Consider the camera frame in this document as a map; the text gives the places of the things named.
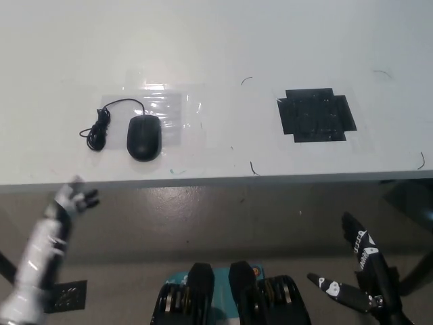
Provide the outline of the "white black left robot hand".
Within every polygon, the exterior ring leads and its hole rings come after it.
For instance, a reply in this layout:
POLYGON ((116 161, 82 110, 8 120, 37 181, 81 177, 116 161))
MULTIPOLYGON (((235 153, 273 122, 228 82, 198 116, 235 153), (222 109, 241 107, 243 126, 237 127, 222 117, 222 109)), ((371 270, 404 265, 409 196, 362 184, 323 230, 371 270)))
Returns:
POLYGON ((62 223, 71 222, 99 204, 99 192, 78 175, 65 183, 45 209, 44 216, 62 223))

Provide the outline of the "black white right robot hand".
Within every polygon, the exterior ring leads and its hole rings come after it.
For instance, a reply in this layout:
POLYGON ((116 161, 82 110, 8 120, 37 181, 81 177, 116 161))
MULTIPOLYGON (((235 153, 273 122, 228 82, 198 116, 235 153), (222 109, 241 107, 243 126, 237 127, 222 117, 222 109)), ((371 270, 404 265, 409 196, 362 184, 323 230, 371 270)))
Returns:
POLYGON ((396 269, 388 266, 367 229, 348 212, 342 216, 342 230, 360 267, 355 272, 359 286, 356 288, 314 273, 309 273, 307 278, 329 298, 355 311, 383 320, 401 315, 403 305, 396 269))

